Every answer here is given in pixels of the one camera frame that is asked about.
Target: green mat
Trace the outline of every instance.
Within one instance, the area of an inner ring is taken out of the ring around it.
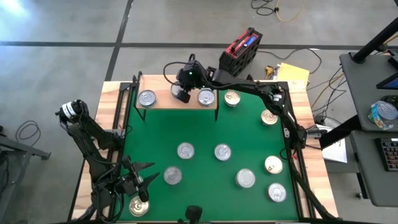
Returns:
[[[131,110],[132,131],[126,137],[124,153],[133,161],[155,162],[141,171],[141,176],[155,172],[160,175],[149,186],[149,211],[142,217],[134,217],[129,211],[132,197],[125,196],[119,221],[175,222],[185,219],[189,205],[202,207],[202,221],[297,220],[287,161],[282,160],[284,169],[280,174],[264,170],[265,158],[279,157],[284,147],[280,121],[271,127],[261,124],[260,115],[265,106],[257,96],[242,93],[235,108],[226,106],[223,96],[221,91],[218,121],[214,120],[212,110],[147,110],[143,122],[137,111]],[[195,147],[192,159],[178,157],[177,146],[181,142]],[[214,148],[220,143],[228,144],[232,150],[226,162],[214,155]],[[177,166],[182,171],[182,181],[177,185],[168,185],[163,178],[168,166]],[[239,188],[235,183],[242,168],[251,169],[256,175],[256,183],[250,189]],[[267,197],[267,187],[274,182],[287,191],[282,203]]]

